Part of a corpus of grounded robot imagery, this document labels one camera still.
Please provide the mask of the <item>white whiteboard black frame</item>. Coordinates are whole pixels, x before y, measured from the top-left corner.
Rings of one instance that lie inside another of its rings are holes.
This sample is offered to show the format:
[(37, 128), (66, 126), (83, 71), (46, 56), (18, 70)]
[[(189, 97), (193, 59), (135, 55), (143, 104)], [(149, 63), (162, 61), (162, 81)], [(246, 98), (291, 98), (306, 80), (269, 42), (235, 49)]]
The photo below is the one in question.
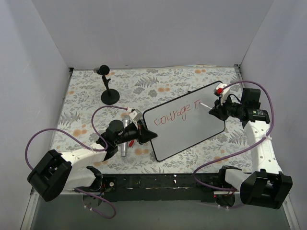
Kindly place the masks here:
[(225, 129), (225, 122), (209, 114), (218, 98), (214, 93), (220, 81), (216, 81), (180, 97), (143, 112), (148, 130), (158, 137), (151, 140), (157, 161), (163, 161), (193, 147)]

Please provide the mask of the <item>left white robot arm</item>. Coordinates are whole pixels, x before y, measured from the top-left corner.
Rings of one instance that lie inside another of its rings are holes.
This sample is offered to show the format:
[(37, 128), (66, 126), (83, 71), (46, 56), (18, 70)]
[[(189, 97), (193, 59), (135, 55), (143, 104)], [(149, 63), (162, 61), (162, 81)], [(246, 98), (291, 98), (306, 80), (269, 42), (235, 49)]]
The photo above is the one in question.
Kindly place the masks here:
[(55, 199), (62, 191), (83, 189), (98, 192), (103, 186), (103, 174), (93, 164), (113, 157), (118, 146), (132, 140), (144, 144), (158, 135), (148, 130), (142, 120), (124, 127), (113, 120), (106, 131), (91, 146), (70, 152), (49, 150), (27, 177), (28, 183), (45, 201)]

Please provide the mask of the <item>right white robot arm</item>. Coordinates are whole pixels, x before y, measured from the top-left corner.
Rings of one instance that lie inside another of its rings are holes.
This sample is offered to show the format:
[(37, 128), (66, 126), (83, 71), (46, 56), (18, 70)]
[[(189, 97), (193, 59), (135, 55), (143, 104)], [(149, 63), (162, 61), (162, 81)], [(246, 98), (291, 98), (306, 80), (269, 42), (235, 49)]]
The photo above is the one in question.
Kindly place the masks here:
[(223, 121), (237, 118), (251, 146), (252, 172), (245, 174), (239, 168), (223, 166), (218, 172), (217, 184), (222, 190), (231, 187), (239, 191), (243, 204), (279, 209), (286, 199), (293, 182), (284, 175), (275, 157), (271, 137), (270, 118), (260, 109), (260, 90), (244, 88), (239, 103), (231, 100), (223, 84), (215, 89), (219, 97), (209, 113)]

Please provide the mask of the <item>silver microphone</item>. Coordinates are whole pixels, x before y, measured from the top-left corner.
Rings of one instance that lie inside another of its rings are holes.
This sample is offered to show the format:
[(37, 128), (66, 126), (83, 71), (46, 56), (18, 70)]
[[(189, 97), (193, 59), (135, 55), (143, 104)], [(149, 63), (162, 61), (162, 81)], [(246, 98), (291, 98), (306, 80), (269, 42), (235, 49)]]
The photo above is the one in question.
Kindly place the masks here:
[[(130, 116), (125, 115), (122, 119), (122, 123), (124, 128), (126, 128), (130, 124)], [(121, 144), (121, 156), (126, 157), (128, 152), (128, 142), (124, 142)]]

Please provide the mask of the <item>black microphone stand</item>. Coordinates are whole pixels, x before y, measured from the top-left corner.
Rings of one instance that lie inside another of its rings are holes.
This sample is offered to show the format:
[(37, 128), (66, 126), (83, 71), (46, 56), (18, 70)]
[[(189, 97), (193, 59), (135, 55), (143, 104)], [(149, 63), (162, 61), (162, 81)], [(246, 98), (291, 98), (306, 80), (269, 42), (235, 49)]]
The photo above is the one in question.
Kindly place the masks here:
[(107, 79), (106, 76), (103, 75), (102, 80), (106, 90), (101, 94), (101, 101), (106, 105), (113, 105), (117, 103), (120, 99), (119, 92), (115, 89), (109, 88), (108, 83), (110, 79)]

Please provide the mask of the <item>floral table mat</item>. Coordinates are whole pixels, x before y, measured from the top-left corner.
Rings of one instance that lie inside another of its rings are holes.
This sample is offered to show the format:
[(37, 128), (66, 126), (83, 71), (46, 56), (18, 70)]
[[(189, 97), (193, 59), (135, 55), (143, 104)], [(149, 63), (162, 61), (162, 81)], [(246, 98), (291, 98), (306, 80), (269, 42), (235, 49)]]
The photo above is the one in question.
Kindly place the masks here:
[[(118, 108), (103, 108), (101, 93), (105, 87), (91, 70), (74, 70), (51, 148), (58, 152), (91, 145), (109, 122), (124, 117), (124, 107), (145, 111), (215, 81), (238, 80), (234, 68), (122, 69), (112, 70), (109, 87), (120, 93)], [(225, 131), (165, 161), (158, 162), (149, 143), (133, 144), (126, 157), (117, 153), (111, 159), (95, 163), (103, 173), (191, 173), (208, 162), (204, 173), (216, 173), (224, 165), (248, 173), (252, 169), (250, 153), (227, 159), (226, 156), (248, 146), (241, 123), (226, 121)]]

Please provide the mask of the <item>black base bar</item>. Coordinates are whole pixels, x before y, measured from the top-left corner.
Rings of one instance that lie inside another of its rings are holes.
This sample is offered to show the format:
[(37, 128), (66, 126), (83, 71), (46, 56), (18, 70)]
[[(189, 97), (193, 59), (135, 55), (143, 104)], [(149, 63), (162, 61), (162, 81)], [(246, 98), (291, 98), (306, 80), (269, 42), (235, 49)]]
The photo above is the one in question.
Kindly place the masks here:
[(106, 174), (97, 190), (110, 202), (201, 201), (212, 203), (216, 190), (205, 187), (190, 173)]

